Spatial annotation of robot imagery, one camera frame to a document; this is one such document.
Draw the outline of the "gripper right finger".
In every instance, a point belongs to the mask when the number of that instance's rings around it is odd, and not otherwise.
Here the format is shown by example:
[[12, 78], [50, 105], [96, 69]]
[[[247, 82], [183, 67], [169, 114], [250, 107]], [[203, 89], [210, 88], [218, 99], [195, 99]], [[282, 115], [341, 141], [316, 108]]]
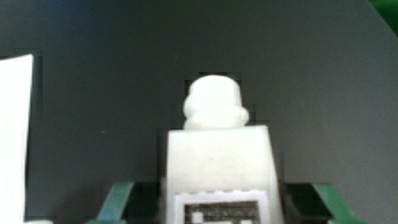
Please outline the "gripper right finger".
[[330, 184], [314, 184], [313, 188], [332, 215], [327, 224], [368, 224], [368, 222], [357, 218], [334, 186]]

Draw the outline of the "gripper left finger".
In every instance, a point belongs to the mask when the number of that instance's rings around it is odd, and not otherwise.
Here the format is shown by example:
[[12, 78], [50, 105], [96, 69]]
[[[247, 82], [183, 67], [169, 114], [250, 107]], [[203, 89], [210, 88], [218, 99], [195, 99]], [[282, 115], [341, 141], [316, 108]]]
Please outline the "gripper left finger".
[[98, 216], [87, 224], [126, 224], [123, 213], [135, 183], [124, 182], [112, 185]]

